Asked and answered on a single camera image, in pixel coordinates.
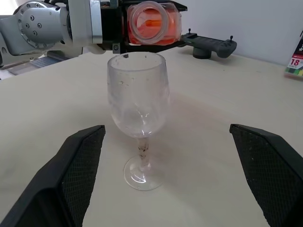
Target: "glass stem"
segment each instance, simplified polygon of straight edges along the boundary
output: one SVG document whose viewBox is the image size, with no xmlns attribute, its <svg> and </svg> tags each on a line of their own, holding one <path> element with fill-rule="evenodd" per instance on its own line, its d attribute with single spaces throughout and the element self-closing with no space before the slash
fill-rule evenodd
<svg viewBox="0 0 303 227">
<path fill-rule="evenodd" d="M 141 158 L 141 171 L 150 169 L 149 138 L 138 139 L 138 149 Z"/>
</svg>

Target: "black game controller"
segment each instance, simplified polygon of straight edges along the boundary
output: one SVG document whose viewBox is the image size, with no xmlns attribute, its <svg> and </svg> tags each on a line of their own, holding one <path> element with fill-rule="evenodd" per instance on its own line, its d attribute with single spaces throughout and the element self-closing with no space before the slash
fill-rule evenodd
<svg viewBox="0 0 303 227">
<path fill-rule="evenodd" d="M 193 46 L 193 56 L 198 59 L 209 59 L 212 56 L 212 51 L 216 52 L 220 58 L 228 58 L 237 48 L 237 43 L 232 40 L 223 41 L 218 39 L 211 39 L 198 36 L 196 33 L 189 33 L 181 37 L 181 41 L 185 42 L 183 46 Z"/>
</svg>

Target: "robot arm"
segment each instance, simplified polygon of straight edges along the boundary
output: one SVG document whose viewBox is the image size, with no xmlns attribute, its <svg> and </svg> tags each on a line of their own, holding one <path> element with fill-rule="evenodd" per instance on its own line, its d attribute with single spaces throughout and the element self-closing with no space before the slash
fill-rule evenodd
<svg viewBox="0 0 303 227">
<path fill-rule="evenodd" d="M 93 53 L 160 52 L 167 46 L 129 44 L 127 8 L 144 0 L 45 0 L 29 1 L 12 16 L 0 17 L 0 67 L 38 58 L 47 51 L 88 47 Z M 179 11 L 187 7 L 170 0 Z M 56 6 L 66 2 L 67 7 Z"/>
</svg>

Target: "orange liquid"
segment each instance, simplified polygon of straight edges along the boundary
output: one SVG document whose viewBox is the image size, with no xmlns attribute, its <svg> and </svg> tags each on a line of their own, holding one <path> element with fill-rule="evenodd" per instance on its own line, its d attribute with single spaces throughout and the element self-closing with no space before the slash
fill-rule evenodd
<svg viewBox="0 0 303 227">
<path fill-rule="evenodd" d="M 178 33 L 178 24 L 176 20 L 179 15 L 177 15 L 174 11 L 168 11 L 169 13 L 169 29 L 165 34 L 164 38 L 159 42 L 153 45 L 168 45 L 173 44 L 174 42 L 179 40 Z M 158 11 L 154 9 L 145 10 L 142 16 L 139 16 L 138 21 L 145 20 L 143 23 L 137 21 L 137 28 L 142 38 L 151 38 L 158 34 L 162 26 L 162 18 Z M 142 44 L 139 40 L 137 40 L 130 30 L 130 22 L 128 21 L 128 30 L 129 30 L 129 39 L 132 44 Z"/>
</svg>

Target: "beige table surface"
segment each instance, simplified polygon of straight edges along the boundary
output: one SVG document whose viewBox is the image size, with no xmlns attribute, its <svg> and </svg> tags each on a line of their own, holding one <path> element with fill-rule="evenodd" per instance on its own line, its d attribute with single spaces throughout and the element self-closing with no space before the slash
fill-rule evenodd
<svg viewBox="0 0 303 227">
<path fill-rule="evenodd" d="M 198 60 L 190 50 L 161 53 L 169 71 L 171 114 L 151 149 L 161 153 L 167 178 L 151 192 L 124 182 L 123 167 L 137 150 L 110 116 L 110 52 L 1 81 L 0 220 L 68 136 L 104 124 L 84 227 L 267 227 L 229 126 L 279 134 L 303 154 L 303 83 L 283 78 L 282 66 L 237 56 Z"/>
</svg>

